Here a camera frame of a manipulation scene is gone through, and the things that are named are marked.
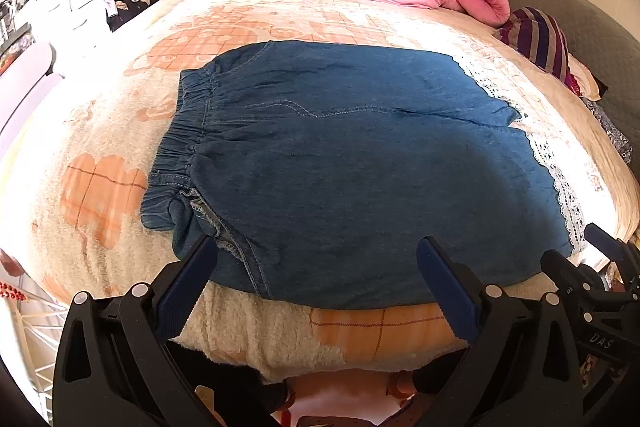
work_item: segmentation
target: pile of clothes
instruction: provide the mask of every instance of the pile of clothes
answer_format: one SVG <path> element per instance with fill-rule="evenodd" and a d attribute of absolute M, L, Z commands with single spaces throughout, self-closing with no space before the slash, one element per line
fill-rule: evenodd
<path fill-rule="evenodd" d="M 104 0 L 107 24 L 112 32 L 159 0 Z"/>

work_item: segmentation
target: denim shorts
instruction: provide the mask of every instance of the denim shorts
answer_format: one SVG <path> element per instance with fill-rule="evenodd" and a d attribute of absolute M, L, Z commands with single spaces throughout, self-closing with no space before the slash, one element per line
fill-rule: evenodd
<path fill-rule="evenodd" d="M 211 280 L 326 309 L 433 301 L 415 247 L 432 234 L 485 282 L 572 247 L 518 117 L 433 52 L 284 41 L 180 75 L 142 222 L 221 248 Z"/>

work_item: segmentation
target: bed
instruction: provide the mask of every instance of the bed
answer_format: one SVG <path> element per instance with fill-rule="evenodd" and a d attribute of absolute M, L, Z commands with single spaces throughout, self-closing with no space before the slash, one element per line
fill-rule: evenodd
<path fill-rule="evenodd" d="M 170 233 L 144 229 L 140 203 L 175 112 L 178 75 L 244 44 L 297 39 L 449 55 L 517 108 L 534 155 L 554 178 L 574 263 L 606 260 L 584 243 L 594 222 L 628 240 L 638 183 L 590 111 L 559 82 L 448 9 L 370 0 L 162 0 L 127 23 L 61 82 L 0 164 L 0 246 L 60 301 L 120 295 L 175 259 Z M 543 275 L 509 288 L 539 298 Z M 435 304 L 313 309 L 209 283 L 179 341 L 268 380 L 347 367 L 398 371 L 463 344 Z"/>

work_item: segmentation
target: cabinet handle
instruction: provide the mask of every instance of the cabinet handle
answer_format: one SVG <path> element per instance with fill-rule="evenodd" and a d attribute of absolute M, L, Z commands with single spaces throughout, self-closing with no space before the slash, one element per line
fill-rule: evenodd
<path fill-rule="evenodd" d="M 77 30 L 80 26 L 86 24 L 86 22 L 87 22 L 87 19 L 84 19 L 81 23 L 79 23 L 78 26 L 74 26 L 73 28 L 71 28 L 71 31 Z"/>

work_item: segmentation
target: orange checkered pattern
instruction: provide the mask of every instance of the orange checkered pattern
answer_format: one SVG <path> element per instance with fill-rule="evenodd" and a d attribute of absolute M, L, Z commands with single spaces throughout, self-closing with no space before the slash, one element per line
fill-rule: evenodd
<path fill-rule="evenodd" d="M 106 248 L 113 248 L 120 238 L 123 217 L 139 212 L 148 186 L 145 173 L 127 170 L 123 158 L 107 156 L 95 162 L 87 153 L 69 163 L 62 183 L 60 204 L 66 223 L 78 231 L 92 230 Z"/>
<path fill-rule="evenodd" d="M 332 311 L 309 314 L 314 336 L 323 344 L 340 347 L 346 362 L 360 364 L 450 349 L 458 341 L 435 304 L 382 310 Z"/>
<path fill-rule="evenodd" d="M 204 15 L 174 26 L 175 32 L 162 39 L 146 54 L 144 69 L 169 71 L 201 68 L 226 51 L 267 40 L 297 39 L 306 42 L 332 42 L 395 46 L 398 33 L 387 22 L 367 15 L 367 26 L 356 24 L 336 10 L 333 0 L 298 1 L 301 12 L 305 2 L 318 20 L 291 20 L 273 9 L 256 3 L 254 7 L 214 6 Z"/>

